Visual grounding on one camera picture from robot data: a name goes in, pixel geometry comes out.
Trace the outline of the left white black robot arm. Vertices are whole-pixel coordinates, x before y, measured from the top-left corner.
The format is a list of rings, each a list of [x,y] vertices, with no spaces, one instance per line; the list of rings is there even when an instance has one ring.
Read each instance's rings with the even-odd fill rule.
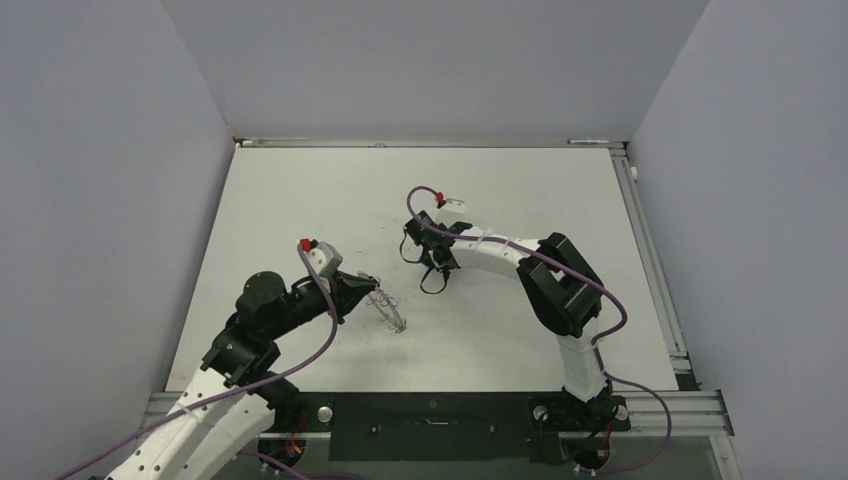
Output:
[[[343,316],[379,286],[373,276],[345,272],[304,277],[291,288],[274,272],[249,277],[180,399],[143,428],[141,443],[109,478],[209,479],[259,433],[292,426],[299,390],[289,375],[320,358]],[[323,314],[331,318],[328,338],[300,363],[273,372],[278,339]]]

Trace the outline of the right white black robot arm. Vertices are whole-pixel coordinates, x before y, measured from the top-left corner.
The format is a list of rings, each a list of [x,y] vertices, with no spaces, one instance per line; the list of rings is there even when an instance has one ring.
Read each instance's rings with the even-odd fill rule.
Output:
[[[467,222],[450,226],[422,211],[403,227],[422,249],[420,261],[445,278],[459,269],[477,269],[516,280],[538,321],[556,335],[564,365],[567,419],[589,428],[605,413],[599,394],[607,380],[591,339],[598,333],[602,281],[565,235],[512,239]]]

